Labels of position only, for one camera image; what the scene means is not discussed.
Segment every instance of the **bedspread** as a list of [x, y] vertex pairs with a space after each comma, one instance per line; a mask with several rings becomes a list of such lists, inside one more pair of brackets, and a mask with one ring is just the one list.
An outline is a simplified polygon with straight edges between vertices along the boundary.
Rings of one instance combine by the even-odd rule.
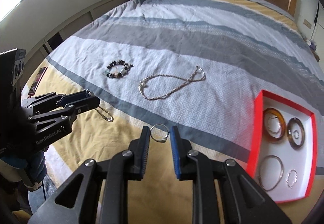
[[[118, 59], [134, 67], [120, 79], [106, 77], [106, 66]], [[196, 65], [206, 80], [168, 98], [148, 101], [138, 91], [144, 77], [189, 78]], [[231, 157], [245, 167], [254, 99], [262, 89], [315, 113], [316, 174], [324, 174], [324, 74], [293, 18], [265, 1], [132, 0], [69, 37], [43, 66], [48, 70], [36, 95], [90, 89], [114, 117], [107, 122], [95, 110], [83, 113], [73, 132], [50, 146], [45, 156], [52, 190], [86, 159], [110, 159], [138, 138], [144, 125], [157, 123], [177, 125], [181, 136], [209, 158]], [[155, 78], [145, 93], [159, 96], [179, 84]], [[323, 181], [316, 183], [323, 189]], [[191, 183], [176, 180], [169, 141], [151, 140], [144, 179], [130, 181], [128, 190], [130, 223], [191, 223]], [[312, 206], [303, 209], [304, 215]]]

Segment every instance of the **jewelry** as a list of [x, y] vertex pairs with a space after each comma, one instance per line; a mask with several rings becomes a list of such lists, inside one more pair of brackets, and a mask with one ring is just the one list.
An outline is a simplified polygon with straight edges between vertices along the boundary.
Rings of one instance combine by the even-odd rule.
[[[271, 123], [273, 120], [277, 121], [278, 124], [278, 130], [273, 131], [273, 128], [271, 127]], [[274, 108], [267, 108], [263, 112], [263, 134], [268, 138], [268, 140], [272, 143], [279, 141], [283, 138], [286, 131], [286, 122], [282, 114], [274, 109]]]
[[[275, 183], [275, 185], [274, 185], [272, 188], [265, 189], [264, 186], [263, 186], [263, 184], [262, 184], [262, 178], [261, 178], [261, 166], [262, 166], [262, 164], [264, 163], [264, 161], [265, 161], [266, 159], [269, 159], [269, 158], [275, 158], [275, 159], [277, 159], [277, 160], [279, 161], [279, 163], [280, 163], [280, 167], [281, 167], [281, 171], [280, 171], [279, 179], [278, 179], [278, 181]], [[275, 189], [275, 187], [279, 184], [279, 182], [280, 182], [280, 180], [281, 180], [283, 174], [284, 174], [284, 164], [282, 163], [281, 159], [280, 159], [278, 156], [276, 156], [276, 155], [268, 155], [268, 156], [264, 157], [263, 160], [262, 160], [262, 162], [261, 162], [260, 165], [259, 165], [259, 175], [258, 175], [258, 180], [259, 180], [260, 187], [261, 187], [264, 191], [266, 191], [266, 192], [269, 192], [269, 191]]]
[[[300, 132], [298, 130], [293, 130], [293, 124], [297, 124], [300, 128]], [[300, 147], [302, 147], [302, 145], [305, 142], [305, 130], [303, 127], [302, 122], [300, 121], [300, 119], [298, 118], [291, 118], [287, 124], [287, 130], [288, 130], [288, 140], [290, 145], [292, 146], [292, 148], [294, 148], [295, 150], [299, 149]], [[300, 136], [302, 137], [300, 144], [298, 145], [294, 139], [299, 139]]]
[[[106, 114], [108, 114], [110, 117], [104, 116], [104, 115], [103, 115], [103, 114], [98, 110], [98, 108], [101, 109], [101, 110], [103, 110], [104, 112], [106, 112]], [[96, 110], [96, 111], [101, 115], [101, 117], [103, 117], [103, 119], [105, 119], [106, 121], [110, 121], [110, 122], [113, 122], [113, 121], [114, 121], [114, 118], [113, 118], [113, 116], [110, 114], [109, 111], [105, 110], [104, 108], [102, 108], [102, 107], [100, 107], [100, 106], [98, 106], [98, 108], [95, 108], [95, 110]]]
[[[291, 174], [292, 172], [295, 172], [295, 179], [294, 179], [294, 182], [293, 182], [291, 185], [289, 185], [288, 180], [289, 180], [290, 174]], [[294, 186], [295, 183], [297, 182], [297, 172], [296, 172], [295, 169], [290, 170], [290, 172], [288, 173], [288, 175], [287, 175], [287, 177], [286, 177], [286, 182], [287, 182], [287, 185], [288, 185], [290, 188], [293, 188], [293, 186]]]
[[[163, 138], [163, 139], [160, 139], [160, 140], [159, 140], [159, 139], [155, 139], [155, 138], [152, 136], [152, 130], [153, 130], [153, 128], [156, 127], [156, 126], [158, 126], [158, 125], [163, 126], [163, 127], [166, 129], [166, 131], [167, 131], [166, 136], [164, 136], [164, 138]], [[157, 141], [158, 143], [165, 143], [166, 140], [167, 140], [167, 137], [169, 136], [169, 134], [170, 134], [169, 128], [168, 128], [167, 126], [165, 126], [164, 124], [161, 124], [161, 123], [155, 124], [155, 125], [153, 125], [153, 126], [150, 128], [150, 136], [151, 136], [151, 138], [152, 138], [154, 141]]]
[[[111, 69], [117, 65], [124, 66], [124, 68], [120, 72], [117, 71], [117, 72], [111, 73]], [[127, 74], [132, 67], [133, 67], [132, 64], [125, 63], [124, 60], [113, 61], [107, 66], [108, 70], [105, 71], [105, 74], [107, 75], [107, 77], [109, 77], [111, 79], [121, 78], [122, 76]]]
[[[197, 71], [201, 71], [202, 72], [202, 78], [194, 80], [193, 77], [195, 76], [195, 74], [197, 74]], [[145, 96], [143, 88], [147, 87], [147, 82], [153, 78], [156, 77], [170, 77], [170, 78], [175, 78], [175, 79], [179, 79], [179, 80], [183, 80], [184, 83], [182, 83], [181, 85], [179, 85], [178, 87], [174, 88], [173, 90], [171, 90], [170, 92], [162, 95], [162, 96], [158, 96], [158, 97], [153, 97], [153, 98], [148, 98]], [[138, 84], [138, 90], [140, 92], [140, 94], [142, 95], [143, 98], [147, 99], [147, 100], [159, 100], [159, 99], [165, 99], [167, 97], [169, 97], [171, 94], [175, 93], [176, 91], [178, 91], [179, 89], [183, 88], [184, 86], [187, 86], [188, 84], [190, 84], [191, 82], [196, 82], [196, 81], [202, 81], [206, 79], [206, 74], [203, 71], [203, 69], [199, 66], [196, 66], [195, 71], [193, 72], [193, 74], [190, 76], [190, 78], [188, 79], [184, 79], [181, 77], [177, 77], [177, 76], [173, 76], [173, 75], [166, 75], [166, 74], [154, 74], [154, 75], [150, 75], [144, 79], [142, 79], [140, 81], [140, 83]]]

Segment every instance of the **red box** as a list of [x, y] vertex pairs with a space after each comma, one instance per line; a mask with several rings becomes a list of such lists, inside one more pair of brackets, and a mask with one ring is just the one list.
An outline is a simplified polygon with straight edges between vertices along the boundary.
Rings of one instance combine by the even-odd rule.
[[[304, 121], [305, 142], [300, 150], [294, 150], [287, 139], [287, 132], [280, 143], [271, 143], [263, 136], [263, 111], [273, 107], [281, 112], [287, 124], [288, 119], [297, 117]], [[278, 186], [267, 192], [276, 202], [283, 203], [309, 196], [312, 189], [317, 160], [317, 128], [315, 114], [306, 108], [269, 91], [261, 90], [255, 99], [254, 130], [251, 152], [247, 162], [247, 173], [258, 182], [256, 172], [260, 160], [267, 155], [278, 156], [283, 163], [283, 176]], [[290, 170], [297, 171], [297, 182], [289, 188], [286, 177]]]

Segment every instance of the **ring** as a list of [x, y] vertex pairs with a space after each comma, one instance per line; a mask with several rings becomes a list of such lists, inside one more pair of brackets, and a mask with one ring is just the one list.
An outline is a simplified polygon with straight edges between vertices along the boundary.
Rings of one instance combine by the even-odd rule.
[[[267, 124], [265, 124], [265, 115], [267, 115], [267, 114], [272, 114], [273, 116], [269, 117], [267, 119]], [[276, 132], [272, 131], [269, 126], [269, 122], [272, 119], [278, 120], [277, 121], [278, 122], [278, 130]], [[281, 131], [281, 133], [280, 133], [279, 137], [274, 137], [273, 135], [271, 135], [271, 134], [275, 134], [275, 135], [279, 134], [280, 131]], [[282, 114], [274, 108], [265, 109], [263, 112], [263, 134], [268, 138], [268, 140], [272, 143], [281, 140], [283, 138], [283, 136], [285, 135], [285, 131], [286, 131], [286, 122], [285, 122], [285, 119], [282, 116]]]
[[[299, 128], [300, 128], [300, 133], [298, 130], [294, 130], [292, 131], [292, 125], [296, 123]], [[302, 145], [304, 144], [305, 142], [305, 130], [304, 130], [304, 127], [303, 127], [303, 124], [302, 122], [300, 121], [300, 119], [298, 118], [291, 118], [287, 124], [287, 129], [288, 129], [288, 140], [289, 140], [289, 143], [291, 145], [292, 148], [294, 148], [295, 150], [299, 149], [300, 147], [302, 147]], [[301, 141], [300, 141], [300, 144], [296, 144], [296, 142], [294, 141], [294, 139], [298, 139], [299, 137], [302, 137]]]
[[[291, 185], [289, 185], [288, 180], [289, 180], [290, 174], [291, 174], [292, 172], [295, 172], [295, 179], [294, 179], [294, 182], [293, 182]], [[288, 185], [290, 188], [293, 188], [293, 186], [294, 186], [295, 183], [297, 182], [297, 172], [296, 172], [295, 169], [290, 170], [290, 172], [288, 173], [288, 175], [287, 175], [287, 177], [286, 177], [286, 182], [287, 182], [287, 185]]]
[[[260, 174], [261, 174], [260, 171], [261, 171], [261, 166], [262, 166], [262, 164], [263, 164], [264, 161], [265, 161], [266, 159], [268, 159], [268, 158], [275, 158], [275, 159], [277, 159], [277, 160], [279, 161], [279, 163], [280, 163], [281, 171], [280, 171], [279, 179], [278, 179], [278, 181], [276, 182], [276, 184], [275, 184], [272, 188], [265, 189], [264, 186], [263, 186], [263, 184], [262, 184], [262, 178], [261, 178], [261, 175], [260, 175]], [[259, 165], [259, 175], [258, 175], [258, 180], [259, 180], [260, 187], [261, 187], [264, 191], [266, 191], [266, 192], [269, 192], [269, 191], [275, 189], [275, 187], [279, 184], [279, 182], [280, 182], [280, 180], [281, 180], [283, 174], [284, 174], [284, 164], [282, 163], [281, 159], [280, 159], [278, 156], [275, 156], [275, 155], [268, 155], [268, 156], [264, 157], [263, 160], [262, 160], [262, 162], [261, 162], [260, 165]]]
[[[163, 126], [163, 127], [166, 129], [166, 132], [167, 132], [166, 136], [164, 136], [164, 138], [161, 139], [161, 140], [155, 139], [155, 138], [152, 136], [152, 130], [153, 130], [153, 128], [156, 127], [156, 126], [158, 126], [158, 125]], [[158, 143], [165, 143], [166, 140], [167, 140], [167, 137], [169, 136], [169, 134], [170, 134], [169, 128], [168, 128], [167, 126], [165, 126], [164, 124], [161, 124], [161, 123], [154, 124], [154, 125], [150, 128], [150, 137], [151, 137], [154, 141], [157, 141]]]

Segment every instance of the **smartphone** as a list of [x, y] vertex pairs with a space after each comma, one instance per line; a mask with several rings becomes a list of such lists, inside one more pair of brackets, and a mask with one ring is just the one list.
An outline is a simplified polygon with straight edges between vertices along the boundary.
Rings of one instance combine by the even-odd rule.
[[29, 92], [28, 92], [28, 95], [29, 96], [34, 96], [35, 93], [36, 93], [36, 89], [38, 87], [38, 84], [39, 82], [41, 81], [45, 71], [47, 70], [47, 67], [43, 67], [43, 68], [40, 68], [35, 79], [34, 79], [34, 82], [33, 84], [31, 85], [30, 89], [29, 89]]

